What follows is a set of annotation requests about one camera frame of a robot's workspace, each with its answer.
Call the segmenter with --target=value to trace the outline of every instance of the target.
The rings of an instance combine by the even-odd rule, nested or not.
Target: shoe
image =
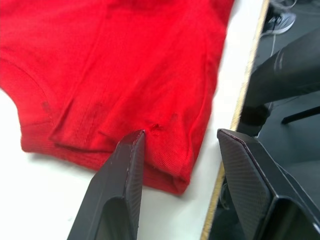
[[[288,31],[296,21],[293,12],[274,13],[274,16],[264,24],[262,36],[278,35]]]

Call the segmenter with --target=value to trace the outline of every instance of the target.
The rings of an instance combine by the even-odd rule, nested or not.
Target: red t-shirt
[[[123,136],[144,129],[144,184],[182,194],[232,3],[0,1],[0,87],[17,106],[22,149],[98,170]]]

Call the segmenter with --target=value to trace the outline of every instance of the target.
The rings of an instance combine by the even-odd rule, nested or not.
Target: dark floor
[[[308,0],[298,0],[291,9],[296,14],[292,28],[275,37],[273,54],[299,37],[320,27],[320,1],[316,5]],[[254,69],[267,60],[272,53],[273,36],[263,36],[255,58]],[[320,114],[302,120],[281,124],[284,117],[320,105],[320,92],[287,98],[273,103],[273,109],[262,127],[258,140],[271,157],[280,165],[320,159]],[[245,240],[235,211],[218,206],[213,220],[210,240]]]

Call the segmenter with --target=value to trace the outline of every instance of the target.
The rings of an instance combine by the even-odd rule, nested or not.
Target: white table
[[[217,129],[231,125],[262,6],[263,0],[236,0],[213,112],[190,186],[181,197],[143,188],[139,240],[200,238],[221,162]],[[67,239],[94,172],[23,152],[17,109],[2,90],[0,113],[0,239]]]

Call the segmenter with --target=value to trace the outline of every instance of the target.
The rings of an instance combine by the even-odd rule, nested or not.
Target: cable
[[[270,55],[270,57],[272,57],[272,55],[274,54],[275,44],[276,44],[276,35],[273,34],[273,42],[272,42],[272,49],[271,49],[271,55]]]

